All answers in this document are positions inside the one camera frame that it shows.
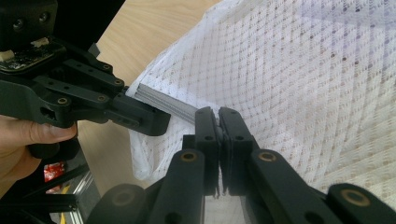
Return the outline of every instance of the white netting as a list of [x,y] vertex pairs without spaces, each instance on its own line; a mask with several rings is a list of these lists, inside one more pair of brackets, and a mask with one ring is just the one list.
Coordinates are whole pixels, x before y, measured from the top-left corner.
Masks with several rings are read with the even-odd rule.
[[[129,94],[141,83],[196,108],[233,108],[310,186],[353,183],[396,208],[395,22],[394,1],[223,1]],[[184,133],[193,125],[178,118],[162,137],[131,133],[133,153],[146,153],[135,173],[164,176]]]

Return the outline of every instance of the human hand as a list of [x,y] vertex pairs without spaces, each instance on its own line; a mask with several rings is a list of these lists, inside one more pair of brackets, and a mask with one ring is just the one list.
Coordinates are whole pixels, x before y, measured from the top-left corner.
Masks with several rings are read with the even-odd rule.
[[30,175],[41,162],[30,154],[28,145],[62,142],[76,133],[76,125],[61,129],[0,115],[0,197],[2,191],[7,191],[15,181]]

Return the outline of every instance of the wooden surface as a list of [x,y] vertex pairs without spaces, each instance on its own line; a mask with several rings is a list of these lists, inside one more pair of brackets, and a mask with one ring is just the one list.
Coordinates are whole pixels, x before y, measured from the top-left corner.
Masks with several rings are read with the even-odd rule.
[[[164,49],[187,33],[219,0],[126,0],[98,46],[99,60],[130,85]],[[101,195],[134,179],[129,134],[112,122],[78,124],[79,140]]]

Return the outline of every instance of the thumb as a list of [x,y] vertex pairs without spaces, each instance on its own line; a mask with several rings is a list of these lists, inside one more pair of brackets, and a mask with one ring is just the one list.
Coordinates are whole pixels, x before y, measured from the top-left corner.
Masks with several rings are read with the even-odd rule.
[[38,124],[30,120],[10,120],[5,130],[6,134],[1,140],[9,147],[22,147],[36,143],[51,144],[62,142],[74,137],[77,126],[62,129],[49,124]]

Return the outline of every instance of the red object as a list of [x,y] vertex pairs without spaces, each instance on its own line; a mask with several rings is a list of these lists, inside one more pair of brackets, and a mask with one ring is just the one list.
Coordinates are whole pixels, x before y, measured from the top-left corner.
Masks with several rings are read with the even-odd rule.
[[[45,182],[50,181],[57,176],[64,174],[64,161],[48,164],[44,166],[44,180]],[[53,189],[47,190],[47,193],[55,193],[61,189],[62,185],[59,185]]]

